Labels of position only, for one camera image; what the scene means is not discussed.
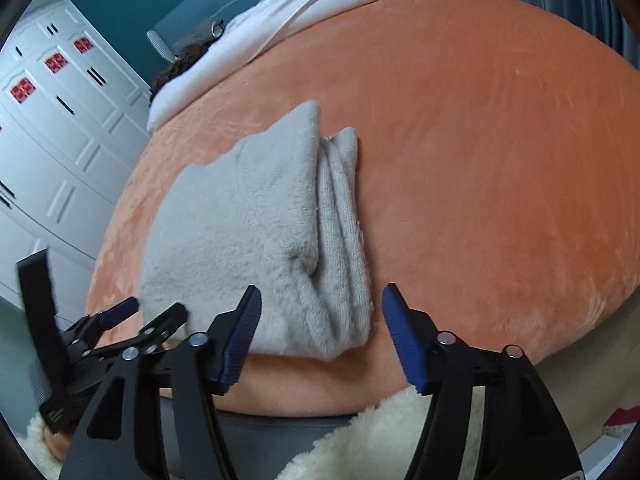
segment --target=bed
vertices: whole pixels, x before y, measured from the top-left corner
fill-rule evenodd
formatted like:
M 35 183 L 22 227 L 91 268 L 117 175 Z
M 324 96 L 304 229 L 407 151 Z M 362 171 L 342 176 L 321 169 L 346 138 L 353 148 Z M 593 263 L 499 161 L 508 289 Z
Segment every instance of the bed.
M 640 283 L 640 142 L 629 126 L 640 79 L 583 30 L 513 0 L 379 0 L 213 86 L 154 133 L 111 219 L 87 310 L 137 294 L 146 234 L 186 164 L 212 162 L 309 98 L 324 132 L 352 125 L 360 137 L 377 326 L 329 363 L 251 355 L 218 407 L 338 415 L 404 387 L 378 301 L 395 281 L 469 344 L 523 346 L 578 448 L 592 442 L 640 372 L 637 295 L 619 308 Z

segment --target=white bedding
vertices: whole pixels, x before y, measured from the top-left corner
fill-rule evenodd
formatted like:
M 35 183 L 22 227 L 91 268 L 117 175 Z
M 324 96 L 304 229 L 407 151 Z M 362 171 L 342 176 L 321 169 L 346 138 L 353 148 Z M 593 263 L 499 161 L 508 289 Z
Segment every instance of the white bedding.
M 148 130 L 156 131 L 175 114 L 285 38 L 327 18 L 376 0 L 263 0 L 236 16 L 225 34 L 187 72 L 158 92 Z

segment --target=cabinet handle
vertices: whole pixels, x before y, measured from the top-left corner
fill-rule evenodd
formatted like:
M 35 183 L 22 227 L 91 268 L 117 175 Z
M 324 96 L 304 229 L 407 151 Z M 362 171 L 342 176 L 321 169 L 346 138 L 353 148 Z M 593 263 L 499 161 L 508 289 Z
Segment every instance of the cabinet handle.
M 63 105 L 63 107 L 65 107 L 65 108 L 66 108 L 66 111 L 67 111 L 67 112 L 69 112 L 71 115 L 75 115 L 75 114 L 76 114 L 76 113 L 71 109 L 71 107 L 70 107 L 68 104 L 66 104 L 66 103 L 65 103 L 65 102 L 60 98 L 60 96 L 59 96 L 59 95 L 56 95 L 56 99 L 58 100 L 58 102 L 59 102 L 61 105 Z
M 2 189 L 4 189 L 4 191 L 7 193 L 7 195 L 9 195 L 11 198 L 15 198 L 14 192 L 13 192 L 13 191 L 11 191 L 7 186 L 5 186 L 5 185 L 2 183 L 2 180 L 0 180 L 0 187 L 1 187 Z
M 98 76 L 98 78 L 100 78 L 100 81 L 102 81 L 104 84 L 107 83 L 107 81 L 100 75 L 100 72 L 98 72 L 94 67 L 91 67 L 92 72 Z
M 93 72 L 91 72 L 91 70 L 87 70 L 86 71 L 88 73 L 88 75 L 90 75 L 92 78 L 94 78 L 94 81 L 98 83 L 98 85 L 102 86 L 102 83 L 100 82 L 100 80 L 94 75 Z

